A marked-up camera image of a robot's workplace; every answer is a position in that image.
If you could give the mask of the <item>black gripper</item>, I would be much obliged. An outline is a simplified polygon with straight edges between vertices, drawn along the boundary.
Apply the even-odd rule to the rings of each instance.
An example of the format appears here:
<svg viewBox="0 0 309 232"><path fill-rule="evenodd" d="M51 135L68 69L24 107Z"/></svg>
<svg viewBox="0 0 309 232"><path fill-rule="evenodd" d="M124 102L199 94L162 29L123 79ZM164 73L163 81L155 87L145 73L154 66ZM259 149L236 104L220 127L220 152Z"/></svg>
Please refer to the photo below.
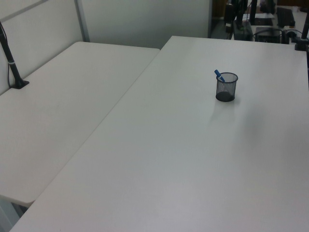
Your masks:
<svg viewBox="0 0 309 232"><path fill-rule="evenodd" d="M233 32L233 24L232 22L235 20L235 5L234 4L226 4L225 5L225 31L226 33Z"/></svg>

